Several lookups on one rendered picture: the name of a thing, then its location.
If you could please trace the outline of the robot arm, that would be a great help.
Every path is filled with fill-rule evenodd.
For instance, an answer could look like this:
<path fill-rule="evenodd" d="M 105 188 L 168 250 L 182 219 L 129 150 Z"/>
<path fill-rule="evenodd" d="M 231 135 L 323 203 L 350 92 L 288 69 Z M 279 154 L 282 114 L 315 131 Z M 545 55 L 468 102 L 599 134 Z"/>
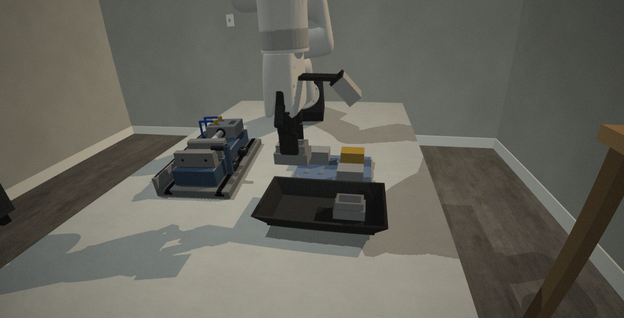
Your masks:
<path fill-rule="evenodd" d="M 331 81 L 330 86 L 349 107 L 362 98 L 361 90 L 342 69 L 337 74 L 312 73 L 309 58 L 326 56 L 333 51 L 333 35 L 327 0 L 230 0 L 241 13 L 258 13 L 261 50 L 305 51 L 305 73 L 298 80 L 306 81 L 306 103 L 302 109 L 316 104 L 318 86 L 314 81 Z M 308 20 L 315 24 L 308 25 Z M 267 31 L 271 30 L 271 31 Z"/>

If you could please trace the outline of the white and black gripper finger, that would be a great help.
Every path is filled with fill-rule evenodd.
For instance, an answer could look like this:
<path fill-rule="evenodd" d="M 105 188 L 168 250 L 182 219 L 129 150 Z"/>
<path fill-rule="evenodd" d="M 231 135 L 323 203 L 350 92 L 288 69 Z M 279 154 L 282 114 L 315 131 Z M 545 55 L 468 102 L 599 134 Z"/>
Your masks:
<path fill-rule="evenodd" d="M 285 119 L 290 120 L 286 122 Z M 284 94 L 276 92 L 274 127 L 278 128 L 279 151 L 282 155 L 298 155 L 298 133 L 295 133 L 295 117 L 285 115 Z"/>
<path fill-rule="evenodd" d="M 304 139 L 302 121 L 303 121 L 303 118 L 302 118 L 302 109 L 301 109 L 298 115 L 295 116 L 295 133 L 298 133 L 298 139 Z"/>

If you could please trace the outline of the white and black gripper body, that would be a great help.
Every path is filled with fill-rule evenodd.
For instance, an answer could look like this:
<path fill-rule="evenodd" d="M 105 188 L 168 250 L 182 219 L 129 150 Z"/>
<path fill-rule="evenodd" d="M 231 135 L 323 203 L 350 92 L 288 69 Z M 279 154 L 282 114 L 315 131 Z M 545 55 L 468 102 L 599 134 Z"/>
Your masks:
<path fill-rule="evenodd" d="M 274 115 L 276 92 L 284 94 L 285 113 L 294 118 L 306 103 L 306 81 L 298 80 L 305 73 L 305 51 L 309 47 L 292 50 L 261 50 L 263 55 L 263 97 L 265 115 Z"/>

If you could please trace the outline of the brass-yellow rectangular block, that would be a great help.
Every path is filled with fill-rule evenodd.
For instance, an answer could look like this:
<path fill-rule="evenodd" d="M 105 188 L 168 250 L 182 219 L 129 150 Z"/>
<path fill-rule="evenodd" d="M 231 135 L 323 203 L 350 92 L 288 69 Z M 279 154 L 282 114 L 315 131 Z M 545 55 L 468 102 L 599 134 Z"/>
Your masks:
<path fill-rule="evenodd" d="M 342 147 L 341 163 L 346 164 L 364 164 L 365 148 L 364 147 Z"/>

